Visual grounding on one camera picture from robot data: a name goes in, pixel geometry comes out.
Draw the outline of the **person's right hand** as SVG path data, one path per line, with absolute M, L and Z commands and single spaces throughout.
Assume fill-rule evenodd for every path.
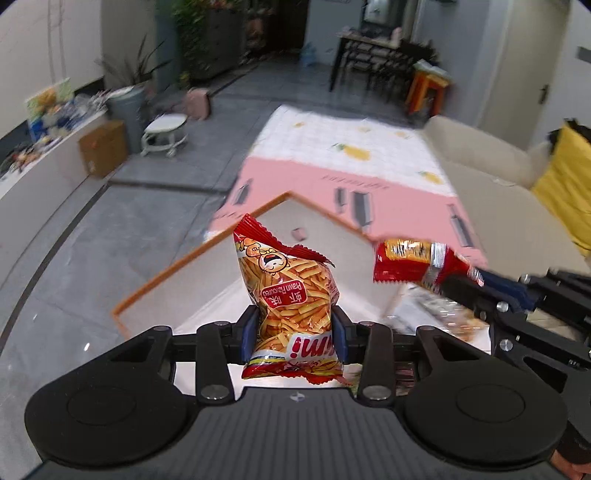
M 591 464 L 574 464 L 566 460 L 558 451 L 551 457 L 551 464 L 569 480 L 583 480 L 591 474 Z

